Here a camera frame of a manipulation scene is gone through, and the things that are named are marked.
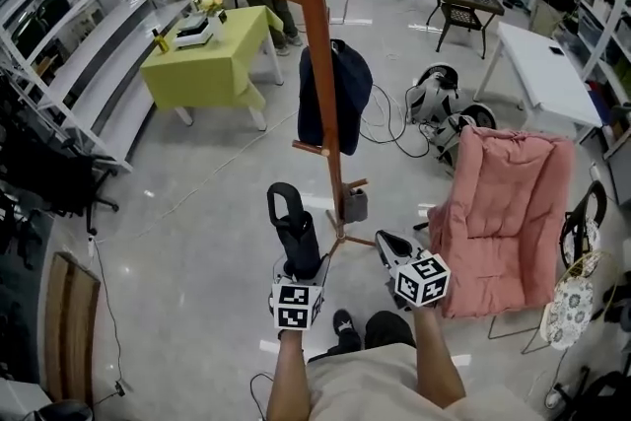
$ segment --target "yellow bottle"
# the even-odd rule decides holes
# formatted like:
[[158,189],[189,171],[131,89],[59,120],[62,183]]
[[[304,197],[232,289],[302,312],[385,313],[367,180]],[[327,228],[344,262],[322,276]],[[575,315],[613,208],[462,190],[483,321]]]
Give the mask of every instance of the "yellow bottle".
[[165,38],[162,37],[156,29],[152,29],[151,32],[153,32],[154,34],[154,42],[158,45],[158,48],[163,53],[166,53],[167,51],[169,51],[169,45],[165,41]]

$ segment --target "pink armchair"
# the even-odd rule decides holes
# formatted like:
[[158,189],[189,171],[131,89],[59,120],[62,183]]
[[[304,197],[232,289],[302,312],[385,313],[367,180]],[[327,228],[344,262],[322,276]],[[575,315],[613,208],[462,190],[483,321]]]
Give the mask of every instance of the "pink armchair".
[[573,164],[561,137],[464,128],[452,193],[428,213],[430,251],[452,270],[444,316],[552,301]]

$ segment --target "plug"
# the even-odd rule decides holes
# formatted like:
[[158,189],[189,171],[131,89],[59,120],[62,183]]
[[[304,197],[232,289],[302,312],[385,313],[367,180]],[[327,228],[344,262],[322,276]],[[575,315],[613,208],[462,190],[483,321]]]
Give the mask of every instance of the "plug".
[[125,390],[123,389],[120,381],[116,381],[115,388],[116,388],[116,392],[118,393],[118,396],[125,396]]

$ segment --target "table leg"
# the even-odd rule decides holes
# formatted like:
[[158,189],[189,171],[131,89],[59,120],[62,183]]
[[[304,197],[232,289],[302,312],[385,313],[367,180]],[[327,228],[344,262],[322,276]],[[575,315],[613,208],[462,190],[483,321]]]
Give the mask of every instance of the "table leg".
[[495,18],[495,14],[492,14],[488,22],[486,22],[484,27],[482,27],[482,60],[484,60],[484,57],[486,56],[486,29],[489,25],[491,25],[493,18]]
[[445,25],[443,26],[443,33],[441,34],[441,38],[438,41],[438,46],[436,47],[437,53],[441,50],[441,44],[443,43],[443,40],[445,39],[445,35],[447,35],[447,32],[450,29],[450,26],[451,26],[450,22],[445,20]]
[[278,63],[278,56],[276,55],[276,48],[274,47],[274,41],[272,40],[272,36],[267,31],[267,38],[263,42],[265,44],[265,52],[272,59],[272,67],[274,69],[274,79],[276,80],[276,84],[278,86],[282,86],[283,83],[283,73],[280,70],[280,64]]
[[574,140],[574,144],[581,144],[590,133],[592,133],[594,128],[589,125],[583,125],[579,132],[576,134],[576,139]]
[[254,120],[256,128],[258,128],[261,132],[267,130],[267,123],[265,122],[265,116],[263,116],[263,113],[260,110],[256,110],[252,107],[248,107],[247,109],[252,115],[252,119]]
[[489,66],[486,68],[486,72],[484,73],[484,77],[482,78],[480,86],[477,87],[477,91],[475,92],[475,95],[473,96],[474,101],[477,102],[480,95],[482,95],[482,93],[484,92],[486,85],[489,84],[489,79],[491,78],[491,74],[493,74],[493,70],[495,69],[495,65],[497,64],[497,61],[500,59],[500,54],[502,53],[503,46],[504,44],[502,43],[502,40],[500,39],[500,41],[497,43],[497,47],[495,48],[495,51],[493,51],[493,56],[491,56],[491,61],[489,62]]
[[425,24],[425,27],[429,26],[430,20],[434,16],[434,13],[436,13],[438,11],[439,7],[441,7],[441,2],[440,1],[439,1],[438,5],[434,8],[434,11],[432,11],[432,14],[430,15],[430,17],[427,19],[427,23]]
[[176,107],[175,112],[177,112],[177,115],[181,118],[186,126],[190,126],[193,124],[193,118],[188,113],[185,107]]

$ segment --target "yellow tablecloth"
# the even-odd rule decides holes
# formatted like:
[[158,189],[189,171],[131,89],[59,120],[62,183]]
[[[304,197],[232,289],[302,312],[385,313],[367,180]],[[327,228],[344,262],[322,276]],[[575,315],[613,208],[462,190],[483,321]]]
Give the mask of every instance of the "yellow tablecloth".
[[140,72],[160,109],[173,107],[265,107],[265,99],[249,80],[252,59],[268,34],[268,25],[282,31],[283,22],[263,6],[226,11],[221,41],[177,49],[173,39],[179,21],[165,35],[170,49],[154,48]]

